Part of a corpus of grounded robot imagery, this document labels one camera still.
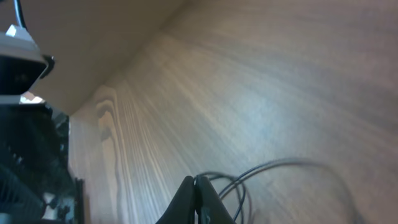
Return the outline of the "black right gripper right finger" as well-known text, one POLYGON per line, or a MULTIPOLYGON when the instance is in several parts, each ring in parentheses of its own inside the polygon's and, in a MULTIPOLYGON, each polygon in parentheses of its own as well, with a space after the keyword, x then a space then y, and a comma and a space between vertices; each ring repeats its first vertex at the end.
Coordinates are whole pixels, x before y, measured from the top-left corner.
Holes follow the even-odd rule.
POLYGON ((199 224, 235 224, 208 177, 197 177, 195 193, 199 224))

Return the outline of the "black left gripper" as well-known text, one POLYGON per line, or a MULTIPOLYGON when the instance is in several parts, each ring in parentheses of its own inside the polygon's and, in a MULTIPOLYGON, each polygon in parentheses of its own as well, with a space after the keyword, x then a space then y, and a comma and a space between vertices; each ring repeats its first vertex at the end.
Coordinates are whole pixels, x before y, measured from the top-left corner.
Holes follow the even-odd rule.
POLYGON ((1 105, 1 223, 76 223, 69 134, 46 104, 1 105))

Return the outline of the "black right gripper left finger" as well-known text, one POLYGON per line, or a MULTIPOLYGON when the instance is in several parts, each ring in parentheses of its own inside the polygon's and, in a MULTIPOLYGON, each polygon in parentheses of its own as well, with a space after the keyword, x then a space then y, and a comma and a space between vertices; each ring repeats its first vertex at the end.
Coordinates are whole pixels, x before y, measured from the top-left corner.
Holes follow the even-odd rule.
POLYGON ((192 224, 195 222, 195 185, 192 176, 186 176, 172 201, 156 224, 192 224))

